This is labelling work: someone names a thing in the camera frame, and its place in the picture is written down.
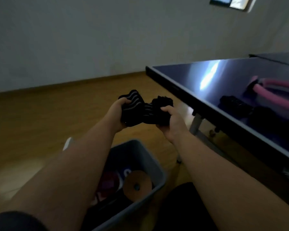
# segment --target white wall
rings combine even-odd
[[[289,0],[0,0],[0,91],[289,49],[288,25]]]

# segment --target brown round disc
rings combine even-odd
[[[124,180],[123,193],[132,202],[144,198],[151,190],[151,179],[143,171],[132,171]]]

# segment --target dark pants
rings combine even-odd
[[[218,230],[192,182],[173,189],[163,202],[153,231]]]

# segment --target person's right arm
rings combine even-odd
[[[158,127],[173,143],[219,230],[289,230],[289,206],[256,179],[219,156],[187,129],[171,107],[169,127]]]

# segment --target blue tabletop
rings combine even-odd
[[[244,94],[252,76],[255,75],[258,78],[278,78],[289,81],[289,66],[284,64],[261,58],[242,58],[154,66],[153,69],[200,101],[215,107],[216,110],[223,109],[220,107],[222,96],[233,95],[253,107],[269,107],[284,120],[289,119],[289,110],[275,105],[261,96],[254,97]],[[270,91],[289,100],[288,89],[272,87]],[[247,129],[253,129],[258,134],[260,133],[259,137],[264,136],[264,141],[269,140],[289,152],[289,144],[280,139],[278,135],[262,128],[250,126],[247,118],[238,119],[229,112],[227,114],[242,123],[243,126],[248,126]]]
[[[289,65],[289,52],[251,55]]]

